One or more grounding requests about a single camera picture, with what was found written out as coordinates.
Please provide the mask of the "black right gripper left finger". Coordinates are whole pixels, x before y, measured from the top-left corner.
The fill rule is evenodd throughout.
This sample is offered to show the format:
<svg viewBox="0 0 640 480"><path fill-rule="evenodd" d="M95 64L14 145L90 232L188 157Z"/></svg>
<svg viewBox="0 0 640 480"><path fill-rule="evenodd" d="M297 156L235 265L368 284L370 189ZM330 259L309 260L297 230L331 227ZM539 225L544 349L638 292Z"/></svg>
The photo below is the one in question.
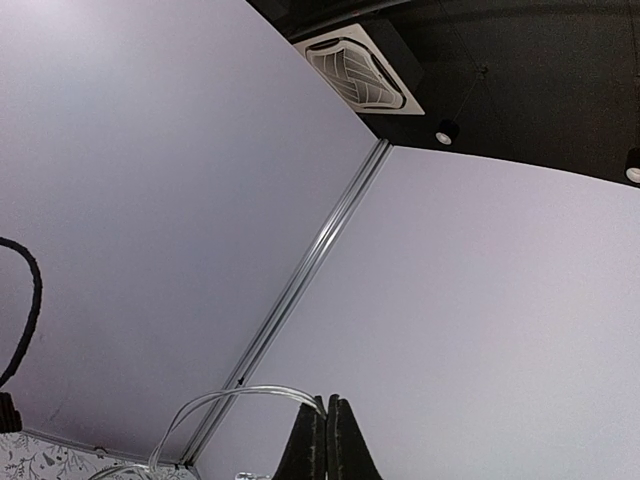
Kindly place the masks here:
<svg viewBox="0 0 640 480"><path fill-rule="evenodd" d="M326 477L326 420L301 405L274 480L322 480Z"/></svg>

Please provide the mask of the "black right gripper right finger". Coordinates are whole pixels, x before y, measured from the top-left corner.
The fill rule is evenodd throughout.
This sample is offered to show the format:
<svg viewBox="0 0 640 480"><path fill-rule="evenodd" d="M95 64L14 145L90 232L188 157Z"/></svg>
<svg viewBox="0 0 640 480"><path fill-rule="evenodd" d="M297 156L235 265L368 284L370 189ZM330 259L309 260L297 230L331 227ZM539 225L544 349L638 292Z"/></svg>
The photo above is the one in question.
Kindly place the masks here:
<svg viewBox="0 0 640 480"><path fill-rule="evenodd" d="M328 480L382 480L348 400L329 398L326 422Z"/></svg>

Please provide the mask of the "white ceiling air vent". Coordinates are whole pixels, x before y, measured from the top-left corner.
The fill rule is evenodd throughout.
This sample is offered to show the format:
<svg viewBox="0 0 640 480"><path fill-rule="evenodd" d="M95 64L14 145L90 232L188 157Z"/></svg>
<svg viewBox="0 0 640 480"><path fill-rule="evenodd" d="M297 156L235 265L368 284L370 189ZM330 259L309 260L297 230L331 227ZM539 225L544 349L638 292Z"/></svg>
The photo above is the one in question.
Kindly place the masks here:
<svg viewBox="0 0 640 480"><path fill-rule="evenodd" d="M424 70L389 21L353 23L294 48L354 112L424 114L415 97Z"/></svg>

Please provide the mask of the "round ceiling spotlight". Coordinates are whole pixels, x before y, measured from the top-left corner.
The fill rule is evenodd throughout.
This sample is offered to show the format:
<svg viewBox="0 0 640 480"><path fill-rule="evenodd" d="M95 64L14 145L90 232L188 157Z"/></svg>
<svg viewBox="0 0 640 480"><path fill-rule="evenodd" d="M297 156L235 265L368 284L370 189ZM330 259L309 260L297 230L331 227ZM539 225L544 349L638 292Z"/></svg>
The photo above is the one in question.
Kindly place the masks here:
<svg viewBox="0 0 640 480"><path fill-rule="evenodd" d="M443 119L435 132L435 138L440 144L451 146L459 132L460 127L454 120Z"/></svg>

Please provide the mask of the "clear string light garland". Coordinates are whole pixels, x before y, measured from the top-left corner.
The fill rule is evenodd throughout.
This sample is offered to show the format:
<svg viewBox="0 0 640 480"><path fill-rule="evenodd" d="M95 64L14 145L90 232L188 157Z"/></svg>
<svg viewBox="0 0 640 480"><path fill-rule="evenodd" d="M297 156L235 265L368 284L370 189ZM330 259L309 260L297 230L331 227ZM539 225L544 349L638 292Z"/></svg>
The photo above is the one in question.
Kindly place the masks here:
<svg viewBox="0 0 640 480"><path fill-rule="evenodd" d="M177 411L165 433L156 446L151 450L145 463L122 464L100 470L91 479L114 479L120 474L133 474L138 479L161 479L160 458L169 439L191 416L209 406L216 411L215 419L224 419L231 407L243 396L272 396L294 401L299 405L309 407L322 420L327 418L327 411L323 402L303 390L284 385L259 384L243 385L233 388L207 392L188 401Z"/></svg>

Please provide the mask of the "left aluminium frame post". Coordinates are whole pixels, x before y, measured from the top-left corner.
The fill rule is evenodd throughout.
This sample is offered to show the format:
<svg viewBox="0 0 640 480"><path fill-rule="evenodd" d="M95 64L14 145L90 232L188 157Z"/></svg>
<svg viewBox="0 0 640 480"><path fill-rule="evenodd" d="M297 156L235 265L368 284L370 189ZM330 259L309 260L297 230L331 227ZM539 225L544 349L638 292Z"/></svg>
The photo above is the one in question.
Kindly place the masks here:
<svg viewBox="0 0 640 480"><path fill-rule="evenodd" d="M384 139L374 143L222 384L224 390L248 383L364 198L392 148L393 145Z"/></svg>

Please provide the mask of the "floral patterned table mat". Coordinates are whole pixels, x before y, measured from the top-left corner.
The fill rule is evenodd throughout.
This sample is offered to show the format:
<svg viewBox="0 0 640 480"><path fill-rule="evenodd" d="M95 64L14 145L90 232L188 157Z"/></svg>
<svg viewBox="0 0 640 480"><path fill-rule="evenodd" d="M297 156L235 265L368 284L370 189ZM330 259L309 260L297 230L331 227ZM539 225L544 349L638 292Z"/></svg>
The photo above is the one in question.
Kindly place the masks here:
<svg viewBox="0 0 640 480"><path fill-rule="evenodd" d="M1 435L2 479L150 479L138 465L100 450L77 450L25 433Z"/></svg>

